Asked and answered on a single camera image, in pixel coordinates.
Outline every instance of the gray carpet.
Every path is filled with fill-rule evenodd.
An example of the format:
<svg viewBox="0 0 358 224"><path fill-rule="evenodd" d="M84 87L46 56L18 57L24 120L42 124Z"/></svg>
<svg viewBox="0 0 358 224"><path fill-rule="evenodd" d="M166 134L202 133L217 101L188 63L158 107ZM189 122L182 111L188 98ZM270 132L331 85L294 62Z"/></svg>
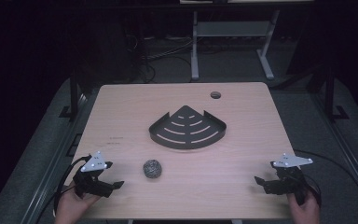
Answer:
<svg viewBox="0 0 358 224"><path fill-rule="evenodd" d="M171 47L171 44L168 45L150 40L150 55ZM201 53L199 82L262 81L269 86L276 85L289 78L285 71L295 46L296 43L274 43L271 46L268 58L276 75L272 81L264 77L256 58L258 42L231 46L214 54ZM188 52L174 56L189 61ZM189 64L184 60L164 58L150 62L150 65L156 70L153 80L156 83L188 82L191 78ZM133 83L142 82L138 78ZM336 81L335 105L341 105L350 119L337 120L335 123L326 121L318 106L320 99L323 99L323 92L311 95L305 91L305 84L306 79L285 91L271 91L293 148L331 158L350 170L341 149L342 143L337 140L333 131L339 130L358 160L358 106L345 86ZM67 150L71 148L76 135L83 132L97 94L98 88L87 98L82 98L76 120L69 122L69 119L59 118L62 108L70 104L69 81L62 84L0 195L0 223L35 222L41 206L34 209L32 205L38 204L38 201L45 204L53 194L61 175L72 161L71 157L65 156ZM58 155L57 160L52 159L55 155ZM353 180L330 161L300 152L297 155L314 160L312 165L302 169L322 190L322 223L358 224L358 188ZM53 223L53 220L51 203L39 223ZM126 220L81 220L79 223L125 222ZM292 221L244 220L243 223L285 224Z"/></svg>

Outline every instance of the dark background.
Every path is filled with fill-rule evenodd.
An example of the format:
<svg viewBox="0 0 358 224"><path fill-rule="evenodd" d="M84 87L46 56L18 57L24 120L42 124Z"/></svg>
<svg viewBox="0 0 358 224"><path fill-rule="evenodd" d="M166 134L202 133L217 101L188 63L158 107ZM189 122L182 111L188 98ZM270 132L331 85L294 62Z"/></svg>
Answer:
<svg viewBox="0 0 358 224"><path fill-rule="evenodd" d="M321 2L316 2L292 69L301 71L323 60L350 89L358 104L358 1ZM57 2L53 1L0 1L0 191L45 114L54 93L74 68L82 64L82 59L76 57L76 49L68 43L66 35L67 25L73 18L57 13L59 8ZM117 31L120 30L118 27L121 27L122 20L109 13L105 16L102 21L93 16L85 17L81 21L83 23L77 21L76 24L85 24L88 20L94 21L94 24L109 21L117 26L110 27L116 30L111 36L116 36L117 41L125 43L124 39L120 40L120 32ZM296 13L287 13L286 16L295 19ZM164 21L156 18L158 16L151 17L148 21L148 28L154 35L164 36L166 31L163 27L170 27L170 22L176 25L175 30L186 32L185 26L178 26L178 21L173 21L174 17L171 20L164 17ZM103 42L95 37L101 29L92 31L86 28L82 30L85 27L82 25L79 27L70 32L82 32L86 34L86 39L74 41L86 43L82 50L89 52L90 57L101 56L98 54L101 52L93 51L93 47L100 47ZM281 32L280 35L287 35L285 32L293 31L283 27L278 32ZM94 64L82 69L85 77L82 86L84 91L93 85L90 82L101 84L131 76L126 70L131 62L125 56L120 63L124 66L105 67L107 70L116 69L120 75L110 77L109 80L101 77L93 80L93 74L103 73L92 70L93 65L103 65L103 60L109 62L114 54L105 52L103 55L106 57L97 58Z"/></svg>

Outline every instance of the white metal stand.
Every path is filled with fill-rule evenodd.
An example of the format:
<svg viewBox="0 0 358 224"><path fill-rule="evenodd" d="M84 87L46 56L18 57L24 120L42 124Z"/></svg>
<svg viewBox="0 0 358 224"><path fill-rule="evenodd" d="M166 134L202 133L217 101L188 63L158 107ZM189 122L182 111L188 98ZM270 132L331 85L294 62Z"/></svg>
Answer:
<svg viewBox="0 0 358 224"><path fill-rule="evenodd" d="M257 50L257 56L260 59L267 79L273 79L274 75L269 67L266 55L279 12L279 10L276 10L273 13L271 21L198 21L197 11L195 11L193 20L193 50L191 52L191 78L193 80L200 78L197 57L199 36L265 36L266 42L262 49Z"/></svg>

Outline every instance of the person's right hand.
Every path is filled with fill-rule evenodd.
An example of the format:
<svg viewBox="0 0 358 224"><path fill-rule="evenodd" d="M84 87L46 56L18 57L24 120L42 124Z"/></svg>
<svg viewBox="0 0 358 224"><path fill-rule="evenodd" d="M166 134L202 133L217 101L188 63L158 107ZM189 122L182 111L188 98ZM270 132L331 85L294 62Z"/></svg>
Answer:
<svg viewBox="0 0 358 224"><path fill-rule="evenodd" d="M320 208L313 194L308 191L305 202L298 205L295 194L287 194L290 212L295 224L319 224Z"/></svg>

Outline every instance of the white bracket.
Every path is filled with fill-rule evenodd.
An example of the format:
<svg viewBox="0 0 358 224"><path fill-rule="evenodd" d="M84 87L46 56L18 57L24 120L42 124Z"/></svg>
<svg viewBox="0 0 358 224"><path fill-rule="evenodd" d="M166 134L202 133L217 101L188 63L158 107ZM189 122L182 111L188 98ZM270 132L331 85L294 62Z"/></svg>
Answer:
<svg viewBox="0 0 358 224"><path fill-rule="evenodd" d="M98 151L96 152L86 164L80 169L81 172L89 172L96 170L106 169L107 165L103 159L103 154Z"/></svg>
<svg viewBox="0 0 358 224"><path fill-rule="evenodd" d="M276 167L294 167L311 163L313 163L312 159L305 159L286 153L283 153L283 155L278 161L273 162L274 166Z"/></svg>

